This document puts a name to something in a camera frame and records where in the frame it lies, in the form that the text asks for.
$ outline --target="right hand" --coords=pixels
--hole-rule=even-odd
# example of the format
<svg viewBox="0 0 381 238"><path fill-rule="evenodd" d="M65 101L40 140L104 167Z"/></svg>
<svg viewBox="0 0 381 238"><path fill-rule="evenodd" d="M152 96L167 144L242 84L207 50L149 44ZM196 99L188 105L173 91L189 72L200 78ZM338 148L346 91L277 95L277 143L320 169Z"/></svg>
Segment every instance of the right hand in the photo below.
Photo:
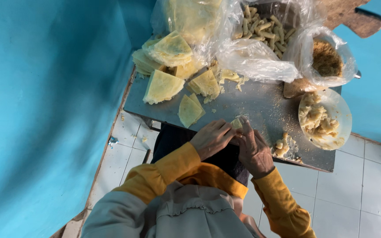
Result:
<svg viewBox="0 0 381 238"><path fill-rule="evenodd" d="M239 141L239 160L254 179L260 179L271 173L275 166L270 147L257 130L253 130L245 116L239 117L242 123L242 138Z"/></svg>
<svg viewBox="0 0 381 238"><path fill-rule="evenodd" d="M232 125L224 119L220 119L205 125L190 140L190 143L203 161L224 149L235 135L236 130L232 128Z"/></svg>

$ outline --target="yellow sleeve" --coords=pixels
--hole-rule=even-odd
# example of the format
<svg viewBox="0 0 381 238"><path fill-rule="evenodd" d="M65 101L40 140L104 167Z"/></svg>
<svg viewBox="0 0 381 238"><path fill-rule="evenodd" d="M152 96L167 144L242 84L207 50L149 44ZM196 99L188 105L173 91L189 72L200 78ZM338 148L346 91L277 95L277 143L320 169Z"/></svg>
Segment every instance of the yellow sleeve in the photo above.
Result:
<svg viewBox="0 0 381 238"><path fill-rule="evenodd" d="M132 168L123 185L113 191L128 192L149 204L166 191L167 185L200 163L198 152L188 142L155 164L142 164Z"/></svg>
<svg viewBox="0 0 381 238"><path fill-rule="evenodd" d="M264 204L263 210L274 233L282 238L315 237L310 226L310 214L296 204L277 168L269 175L251 181Z"/></svg>

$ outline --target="mashed filling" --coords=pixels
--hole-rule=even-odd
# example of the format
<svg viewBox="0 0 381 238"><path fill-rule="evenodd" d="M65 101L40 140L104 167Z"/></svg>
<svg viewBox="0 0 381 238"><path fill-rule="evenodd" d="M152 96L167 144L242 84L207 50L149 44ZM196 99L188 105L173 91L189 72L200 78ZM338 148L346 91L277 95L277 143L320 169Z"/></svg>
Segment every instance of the mashed filling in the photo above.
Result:
<svg viewBox="0 0 381 238"><path fill-rule="evenodd" d="M283 156L289 151L288 144L288 133L283 133L283 139L276 141L276 150L274 151L278 158L283 158Z"/></svg>
<svg viewBox="0 0 381 238"><path fill-rule="evenodd" d="M332 119L323 106L318 105L321 102L321 97L318 93L307 93L302 99L302 104L299 108L299 120L301 127L307 132L312 140L325 141L326 136L337 138L339 122ZM333 142L336 146L343 145L344 141L338 139Z"/></svg>

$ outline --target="yellow shirt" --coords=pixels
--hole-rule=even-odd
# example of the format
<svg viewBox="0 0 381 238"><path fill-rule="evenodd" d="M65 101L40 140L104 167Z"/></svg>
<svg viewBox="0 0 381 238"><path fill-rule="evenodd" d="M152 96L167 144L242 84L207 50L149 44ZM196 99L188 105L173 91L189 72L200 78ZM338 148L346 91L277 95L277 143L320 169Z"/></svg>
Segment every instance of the yellow shirt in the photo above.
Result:
<svg viewBox="0 0 381 238"><path fill-rule="evenodd" d="M248 188L234 180L219 167L203 163L195 148L188 142L166 155L155 164L142 164L130 170L123 185L114 191L123 191L149 204L162 195L173 181L219 188L229 195L244 198ZM314 238L310 214L302 209L283 183L275 168L269 175L254 180L255 191L264 204L270 228L281 237Z"/></svg>

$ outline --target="dark pants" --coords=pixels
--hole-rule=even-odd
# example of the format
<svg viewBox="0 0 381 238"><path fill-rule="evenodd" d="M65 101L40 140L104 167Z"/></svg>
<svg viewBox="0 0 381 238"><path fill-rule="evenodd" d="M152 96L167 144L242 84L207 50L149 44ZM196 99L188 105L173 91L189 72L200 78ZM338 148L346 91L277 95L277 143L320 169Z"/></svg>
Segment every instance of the dark pants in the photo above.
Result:
<svg viewBox="0 0 381 238"><path fill-rule="evenodd" d="M161 124L161 131L155 142L154 156L151 164L190 141L195 134L196 132L194 131ZM238 156L239 147L228 144L224 149L204 160L204 162L218 166L236 181L248 186L249 171L239 161Z"/></svg>

